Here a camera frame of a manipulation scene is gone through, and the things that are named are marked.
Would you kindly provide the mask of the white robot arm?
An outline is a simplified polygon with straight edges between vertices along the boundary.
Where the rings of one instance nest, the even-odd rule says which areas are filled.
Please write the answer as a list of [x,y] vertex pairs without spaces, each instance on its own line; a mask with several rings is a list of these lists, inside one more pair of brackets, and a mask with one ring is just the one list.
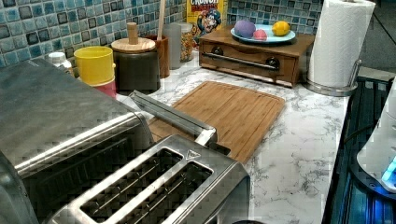
[[381,116],[369,140],[357,155],[362,170],[394,193],[396,157],[396,90],[392,81]]

